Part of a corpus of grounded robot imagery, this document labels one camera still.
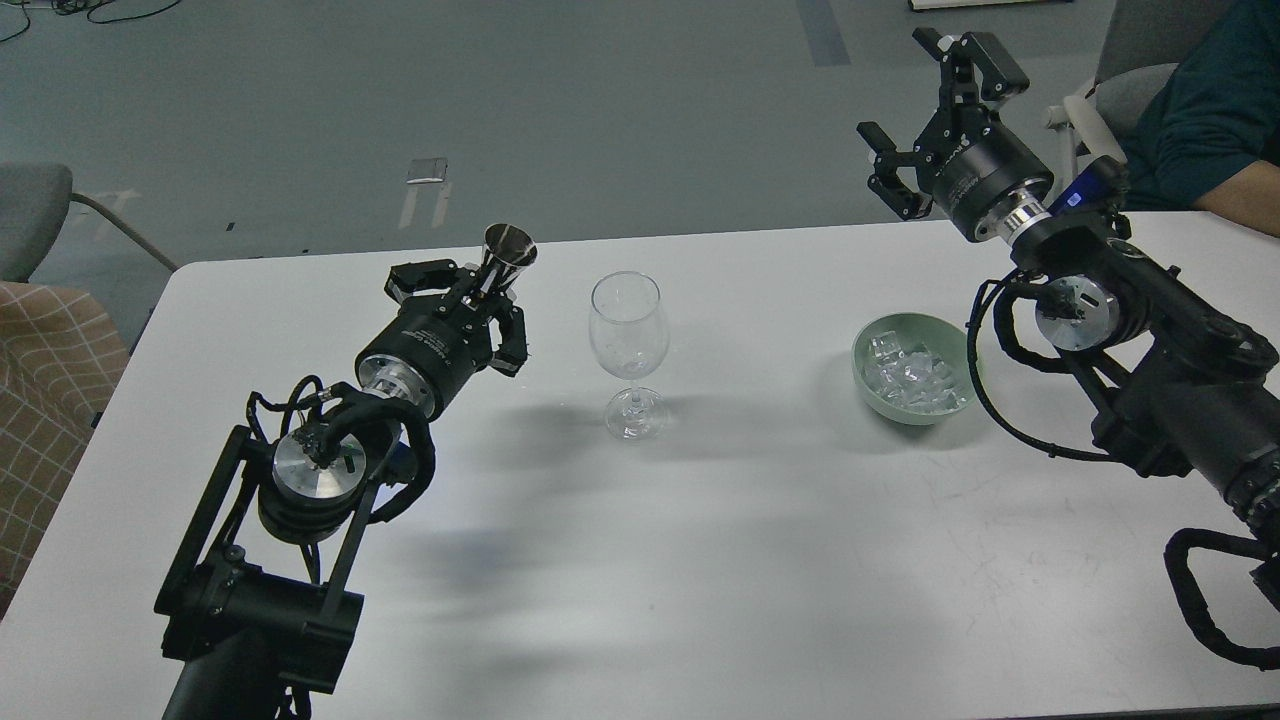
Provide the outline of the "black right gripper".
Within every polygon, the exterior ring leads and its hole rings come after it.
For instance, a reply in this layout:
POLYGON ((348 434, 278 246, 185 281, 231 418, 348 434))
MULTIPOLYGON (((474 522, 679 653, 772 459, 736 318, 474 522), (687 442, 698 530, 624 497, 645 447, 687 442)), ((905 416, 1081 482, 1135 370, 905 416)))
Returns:
POLYGON ((856 124, 870 150, 868 188, 901 220, 928 217, 932 205, 970 242, 991 237, 987 217, 1019 190, 1043 200, 1053 174, 1000 118, 1004 105, 1030 79, 991 32, 942 35, 916 27, 915 42, 940 65, 938 110, 914 142, 900 150, 873 120, 856 124), (916 170, 911 190, 900 170, 916 170))

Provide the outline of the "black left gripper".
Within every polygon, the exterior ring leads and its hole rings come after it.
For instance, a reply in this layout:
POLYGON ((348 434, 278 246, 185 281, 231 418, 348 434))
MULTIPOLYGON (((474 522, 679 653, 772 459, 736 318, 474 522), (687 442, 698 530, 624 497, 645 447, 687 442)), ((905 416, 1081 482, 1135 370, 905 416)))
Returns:
POLYGON ((364 392, 406 400, 426 419, 438 419, 486 366, 506 377, 520 373, 529 360, 524 310, 512 300, 461 301, 477 272, 475 265, 453 260, 390 268, 384 292, 401 306, 356 357, 355 374, 364 392), (431 292, 438 295, 421 295, 431 292), (493 320, 499 332, 495 350, 493 320))

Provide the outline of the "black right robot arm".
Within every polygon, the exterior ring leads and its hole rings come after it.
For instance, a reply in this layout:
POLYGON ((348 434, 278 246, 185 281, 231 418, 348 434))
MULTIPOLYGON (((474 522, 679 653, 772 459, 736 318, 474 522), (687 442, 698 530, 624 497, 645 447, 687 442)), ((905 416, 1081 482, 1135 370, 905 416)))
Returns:
POLYGON ((1189 555, 1254 560, 1254 584, 1277 602, 1279 405, 1265 388, 1277 350, 1132 242, 1117 151, 1102 151, 1053 190, 1053 173, 1000 119, 1029 79, 993 35, 918 27, 911 36, 940 67, 933 115, 909 149, 874 122, 858 133, 872 151, 868 186, 897 217, 940 209, 966 241, 1001 240, 1011 250, 1014 269, 979 287, 966 323, 978 401, 1007 433, 1051 457, 1207 479, 1249 533, 1175 532, 1164 551, 1175 600, 1208 651, 1276 669, 1277 648, 1238 644, 1215 624, 1189 555), (1014 361, 1080 386, 1096 410, 1092 450, 1038 439, 1001 415, 978 368, 984 324, 1014 361))

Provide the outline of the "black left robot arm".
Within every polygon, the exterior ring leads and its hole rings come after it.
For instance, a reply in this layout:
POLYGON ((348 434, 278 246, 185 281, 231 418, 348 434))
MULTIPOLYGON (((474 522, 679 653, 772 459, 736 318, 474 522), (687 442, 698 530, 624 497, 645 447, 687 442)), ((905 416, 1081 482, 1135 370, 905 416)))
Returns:
POLYGON ((352 648, 364 597, 347 587, 371 524, 431 484, 430 427, 479 372, 526 363, 511 286, 535 252, 393 266, 390 323, 355 382, 252 393, 230 430, 155 601, 163 655, 183 669, 166 719, 308 719, 352 648))

